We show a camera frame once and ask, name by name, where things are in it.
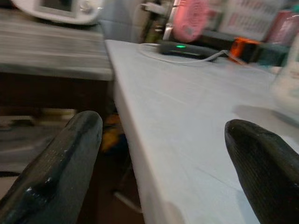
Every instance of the orange object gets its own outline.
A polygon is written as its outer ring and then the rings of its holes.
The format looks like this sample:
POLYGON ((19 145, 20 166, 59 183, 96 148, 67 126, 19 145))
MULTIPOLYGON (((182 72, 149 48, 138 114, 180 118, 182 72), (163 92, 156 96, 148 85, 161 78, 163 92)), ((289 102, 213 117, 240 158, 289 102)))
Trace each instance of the orange object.
MULTIPOLYGON (((256 44, 259 45, 260 42, 259 41, 254 41, 251 39, 247 39, 244 37, 237 37, 235 39, 235 42, 233 43, 231 49, 230 49, 230 54, 236 58, 240 58, 242 56, 242 53, 246 47, 247 44, 256 44)), ((229 58, 231 61, 233 62, 237 62, 236 60, 234 60, 233 58, 229 58)))

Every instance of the white wall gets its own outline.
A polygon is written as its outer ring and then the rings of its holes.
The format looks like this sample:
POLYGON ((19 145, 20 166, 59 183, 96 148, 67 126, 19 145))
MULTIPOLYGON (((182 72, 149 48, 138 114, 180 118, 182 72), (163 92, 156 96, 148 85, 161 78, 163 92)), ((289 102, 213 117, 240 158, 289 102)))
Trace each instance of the white wall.
POLYGON ((100 22, 102 24, 105 38, 136 42, 137 37, 147 19, 147 12, 137 9, 135 22, 132 20, 136 7, 142 0, 105 0, 100 22))

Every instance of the white bottle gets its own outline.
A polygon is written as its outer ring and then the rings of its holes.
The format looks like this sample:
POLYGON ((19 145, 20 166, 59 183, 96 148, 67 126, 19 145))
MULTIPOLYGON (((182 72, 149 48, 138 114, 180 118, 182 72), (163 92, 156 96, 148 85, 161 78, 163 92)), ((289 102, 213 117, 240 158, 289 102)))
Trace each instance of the white bottle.
POLYGON ((299 123, 299 35, 291 47, 287 65, 273 83, 272 94, 280 111, 299 123))

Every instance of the white appliance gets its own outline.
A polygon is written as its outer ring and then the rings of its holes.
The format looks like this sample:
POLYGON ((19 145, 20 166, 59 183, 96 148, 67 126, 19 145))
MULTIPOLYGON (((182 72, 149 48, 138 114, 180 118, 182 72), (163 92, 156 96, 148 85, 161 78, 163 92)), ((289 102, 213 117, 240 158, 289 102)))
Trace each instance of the white appliance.
POLYGON ((97 23, 104 0, 12 0, 20 10, 55 22, 97 23))

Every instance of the pink fan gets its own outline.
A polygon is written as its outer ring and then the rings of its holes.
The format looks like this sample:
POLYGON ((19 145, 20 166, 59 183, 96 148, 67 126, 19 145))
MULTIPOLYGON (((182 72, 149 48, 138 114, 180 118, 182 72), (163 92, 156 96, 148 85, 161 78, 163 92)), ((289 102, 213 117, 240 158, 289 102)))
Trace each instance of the pink fan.
POLYGON ((181 0, 173 21, 173 33, 182 42, 191 42, 202 33, 208 20, 208 0, 181 0))

